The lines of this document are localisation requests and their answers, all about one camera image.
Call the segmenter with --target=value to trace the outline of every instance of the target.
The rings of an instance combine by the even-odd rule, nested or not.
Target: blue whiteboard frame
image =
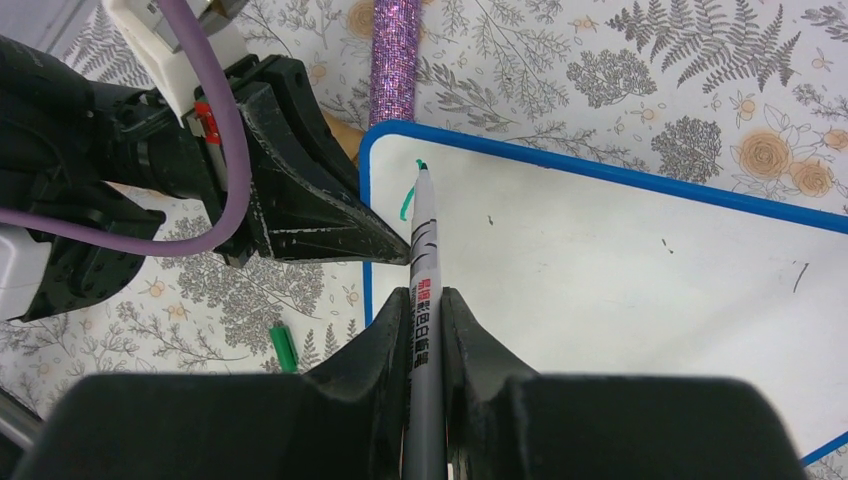
[[[820,212],[818,210],[728,192],[704,185],[673,180],[650,173],[637,172],[612,165],[604,165],[569,157],[567,155],[535,150],[520,145],[400,120],[390,120],[375,125],[365,134],[365,138],[363,138],[362,144],[359,147],[360,197],[362,202],[369,207],[371,206],[371,147],[386,135],[402,135],[485,155],[528,163],[542,168],[562,170],[564,172],[615,182],[643,190],[848,234],[848,217],[843,215]],[[371,264],[366,262],[362,266],[366,327],[371,324],[374,318],[371,280]],[[845,442],[848,442],[848,432],[805,456],[801,462],[804,466],[816,462]]]

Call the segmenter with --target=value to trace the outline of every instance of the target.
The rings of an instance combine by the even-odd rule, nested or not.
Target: green ink line
[[[427,165],[420,158],[418,160],[415,160],[415,163],[418,164],[419,170],[421,170],[421,168],[423,166]],[[406,199],[404,199],[403,205],[400,206],[400,219],[403,220],[404,222],[406,221],[406,212],[409,210],[409,205],[412,204],[412,199],[414,197],[415,197],[415,185],[413,185],[412,188],[409,189],[409,193],[406,194]]]

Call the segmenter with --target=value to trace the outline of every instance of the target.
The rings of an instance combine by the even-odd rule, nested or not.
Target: glittery purple object
[[[375,0],[371,50],[371,125],[415,114],[421,0]]]

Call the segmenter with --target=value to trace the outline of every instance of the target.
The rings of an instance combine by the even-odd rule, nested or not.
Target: black mark on whiteboard
[[[804,264],[804,268],[801,269],[801,273],[798,274],[798,279],[795,280],[795,286],[792,288],[792,293],[795,293],[798,290],[798,282],[801,281],[801,277],[804,276],[804,272],[807,271],[807,267],[810,266],[810,262]]]

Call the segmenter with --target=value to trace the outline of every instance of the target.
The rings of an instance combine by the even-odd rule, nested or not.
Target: tablecloth
[[[364,129],[373,5],[252,0],[236,22],[260,57],[301,59],[321,106]],[[425,0],[423,9],[420,123],[848,213],[841,1]],[[99,6],[63,59],[90,79],[150,86]],[[208,228],[197,202],[121,190],[167,213],[159,238]],[[149,258],[102,304],[0,326],[0,385],[46,416],[95,372],[275,372],[267,328],[277,319],[307,370],[362,330],[361,284],[355,263],[254,258],[239,270],[213,254]],[[811,466],[811,477],[843,478],[845,453]]]

